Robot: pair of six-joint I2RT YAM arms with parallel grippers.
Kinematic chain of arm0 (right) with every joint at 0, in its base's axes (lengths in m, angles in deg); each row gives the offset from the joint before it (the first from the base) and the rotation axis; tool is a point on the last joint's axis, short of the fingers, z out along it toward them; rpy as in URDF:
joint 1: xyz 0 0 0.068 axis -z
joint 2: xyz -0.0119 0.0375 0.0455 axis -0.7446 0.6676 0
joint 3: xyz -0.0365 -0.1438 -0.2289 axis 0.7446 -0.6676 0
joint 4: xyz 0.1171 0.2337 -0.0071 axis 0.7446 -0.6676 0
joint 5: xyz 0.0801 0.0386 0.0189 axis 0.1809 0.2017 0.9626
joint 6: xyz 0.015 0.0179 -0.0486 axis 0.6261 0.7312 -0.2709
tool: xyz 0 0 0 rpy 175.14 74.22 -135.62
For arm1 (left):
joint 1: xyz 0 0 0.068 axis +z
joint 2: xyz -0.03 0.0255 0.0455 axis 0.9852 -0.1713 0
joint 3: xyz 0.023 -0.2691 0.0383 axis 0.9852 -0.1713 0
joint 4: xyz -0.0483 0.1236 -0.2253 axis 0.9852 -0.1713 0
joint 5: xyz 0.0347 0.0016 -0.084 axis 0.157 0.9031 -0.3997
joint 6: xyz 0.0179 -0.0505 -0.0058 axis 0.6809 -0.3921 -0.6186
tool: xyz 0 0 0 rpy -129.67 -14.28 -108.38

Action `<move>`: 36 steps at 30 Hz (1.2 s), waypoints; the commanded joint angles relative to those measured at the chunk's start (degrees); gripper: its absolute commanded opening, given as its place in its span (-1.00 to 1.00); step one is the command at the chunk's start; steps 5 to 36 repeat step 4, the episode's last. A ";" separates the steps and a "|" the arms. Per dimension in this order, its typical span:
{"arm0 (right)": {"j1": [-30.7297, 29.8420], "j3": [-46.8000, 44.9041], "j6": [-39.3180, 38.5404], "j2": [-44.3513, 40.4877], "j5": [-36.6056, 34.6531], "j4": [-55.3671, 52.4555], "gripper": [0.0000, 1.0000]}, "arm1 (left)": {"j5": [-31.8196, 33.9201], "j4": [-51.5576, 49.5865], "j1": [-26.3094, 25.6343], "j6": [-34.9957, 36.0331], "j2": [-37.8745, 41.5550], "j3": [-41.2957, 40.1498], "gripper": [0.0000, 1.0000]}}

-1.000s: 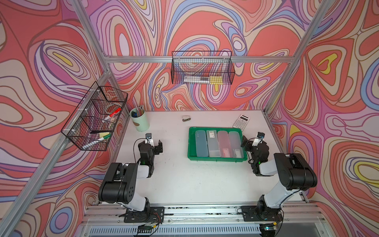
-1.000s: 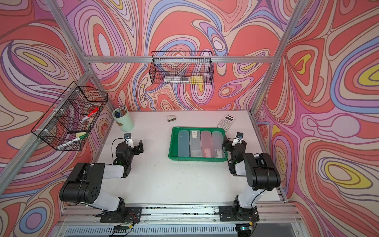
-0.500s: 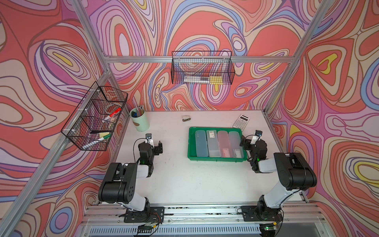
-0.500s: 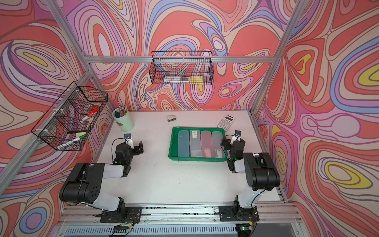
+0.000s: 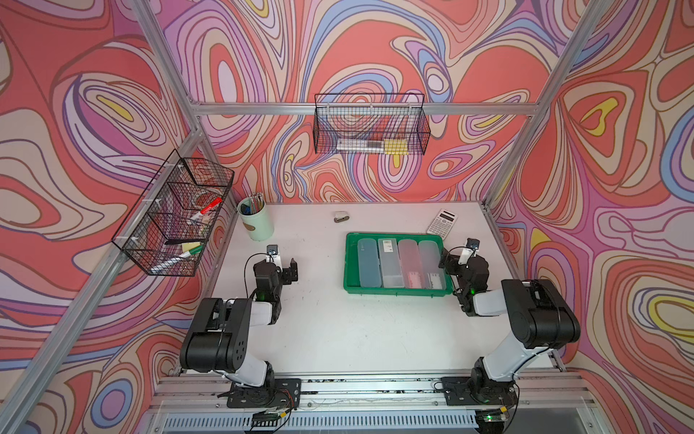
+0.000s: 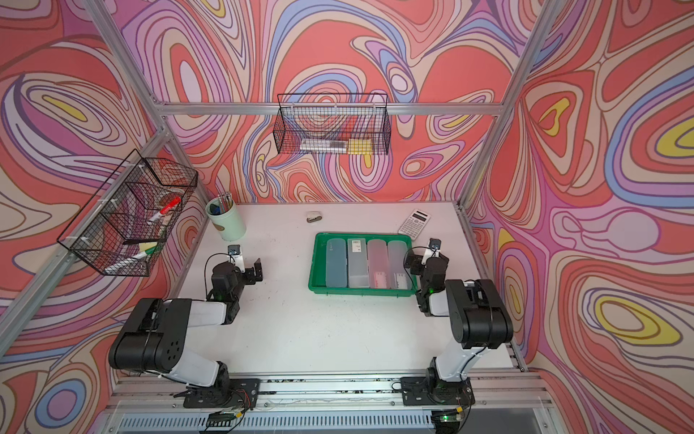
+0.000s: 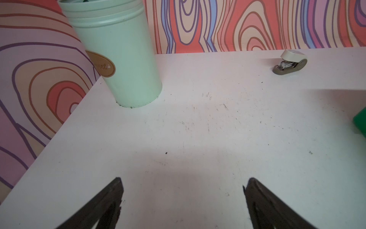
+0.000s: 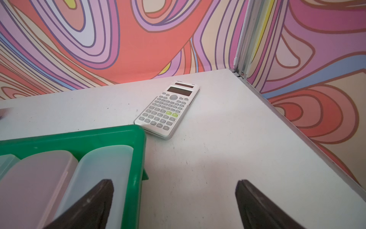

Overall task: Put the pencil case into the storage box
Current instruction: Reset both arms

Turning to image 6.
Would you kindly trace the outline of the white translucent pencil case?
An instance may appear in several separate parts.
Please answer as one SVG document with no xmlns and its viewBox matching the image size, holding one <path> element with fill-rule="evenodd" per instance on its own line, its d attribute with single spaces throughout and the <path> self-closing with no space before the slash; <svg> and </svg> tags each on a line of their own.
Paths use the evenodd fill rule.
<svg viewBox="0 0 694 434">
<path fill-rule="evenodd" d="M 388 273 L 388 284 L 390 289 L 411 290 L 412 281 L 408 276 L 408 271 L 404 267 L 408 246 L 403 241 L 390 241 L 387 245 L 390 270 Z"/>
</svg>

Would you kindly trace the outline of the pink pencil case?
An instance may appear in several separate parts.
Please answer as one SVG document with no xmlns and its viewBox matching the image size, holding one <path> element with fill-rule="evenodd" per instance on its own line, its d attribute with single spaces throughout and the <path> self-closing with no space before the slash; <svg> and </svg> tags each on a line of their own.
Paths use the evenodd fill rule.
<svg viewBox="0 0 694 434">
<path fill-rule="evenodd" d="M 372 289 L 389 289 L 390 261 L 388 246 L 384 240 L 369 240 L 367 256 L 370 287 Z"/>
</svg>

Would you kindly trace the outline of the green plastic storage tray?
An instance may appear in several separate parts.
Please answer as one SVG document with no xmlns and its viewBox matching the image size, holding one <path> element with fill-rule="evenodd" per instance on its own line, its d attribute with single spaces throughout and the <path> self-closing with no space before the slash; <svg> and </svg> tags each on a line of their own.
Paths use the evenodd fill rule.
<svg viewBox="0 0 694 434">
<path fill-rule="evenodd" d="M 411 290 L 397 290 L 397 289 L 372 289 L 370 287 L 365 289 L 352 289 L 349 284 L 346 288 L 328 288 L 325 285 L 325 256 L 326 256 L 326 244 L 327 241 L 332 238 L 339 238 L 346 240 L 348 239 L 365 239 L 366 242 L 369 240 L 384 240 L 388 245 L 390 241 L 403 241 L 408 246 L 408 251 L 412 248 L 412 240 L 406 235 L 400 234 L 384 234 L 384 233 L 318 233 L 316 239 L 314 240 L 314 251 L 312 258 L 312 266 L 309 275 L 308 287 L 311 291 L 316 294 L 329 294 L 329 295 L 358 295 L 358 296 L 383 296 L 383 297 L 409 297 L 415 294 L 419 282 L 414 278 L 412 281 Z"/>
</svg>

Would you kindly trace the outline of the clear frosted pencil case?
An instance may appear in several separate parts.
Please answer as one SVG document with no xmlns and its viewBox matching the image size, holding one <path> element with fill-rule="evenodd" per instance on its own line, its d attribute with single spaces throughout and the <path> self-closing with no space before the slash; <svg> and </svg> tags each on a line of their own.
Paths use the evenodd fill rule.
<svg viewBox="0 0 694 434">
<path fill-rule="evenodd" d="M 352 289 L 369 287 L 367 242 L 365 239 L 348 239 L 348 284 Z"/>
</svg>

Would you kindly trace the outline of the teal pencil case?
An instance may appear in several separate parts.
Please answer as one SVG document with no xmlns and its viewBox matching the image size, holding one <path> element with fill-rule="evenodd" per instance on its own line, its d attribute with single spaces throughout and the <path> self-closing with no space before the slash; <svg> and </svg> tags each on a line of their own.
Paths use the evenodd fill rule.
<svg viewBox="0 0 694 434">
<path fill-rule="evenodd" d="M 346 240 L 332 238 L 326 244 L 325 285 L 328 288 L 348 286 L 348 261 Z"/>
</svg>

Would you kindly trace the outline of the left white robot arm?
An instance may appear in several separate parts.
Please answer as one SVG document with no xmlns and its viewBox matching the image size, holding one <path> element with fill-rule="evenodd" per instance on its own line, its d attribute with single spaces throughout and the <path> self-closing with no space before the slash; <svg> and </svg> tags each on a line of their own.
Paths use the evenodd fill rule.
<svg viewBox="0 0 694 434">
<path fill-rule="evenodd" d="M 186 336 L 193 328 L 232 324 L 245 287 L 262 280 L 261 260 L 247 269 L 227 260 L 213 268 L 204 300 L 142 298 L 110 347 L 110 367 L 184 384 L 186 390 L 175 397 L 183 398 L 187 409 L 253 409 L 260 381 L 231 378 L 226 363 L 193 351 Z"/>
</svg>

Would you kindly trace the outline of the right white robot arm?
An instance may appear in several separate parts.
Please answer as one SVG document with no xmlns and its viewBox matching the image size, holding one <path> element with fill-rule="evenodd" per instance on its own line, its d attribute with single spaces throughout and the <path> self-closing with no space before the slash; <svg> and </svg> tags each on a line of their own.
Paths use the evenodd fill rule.
<svg viewBox="0 0 694 434">
<path fill-rule="evenodd" d="M 470 370 L 489 351 L 513 339 L 513 322 L 492 280 L 453 280 L 446 276 L 449 258 L 428 249 L 409 251 L 403 267 L 419 279 L 415 293 L 428 318 L 446 318 L 452 337 L 432 358 L 421 377 L 399 380 L 403 404 L 414 406 L 475 404 Z"/>
</svg>

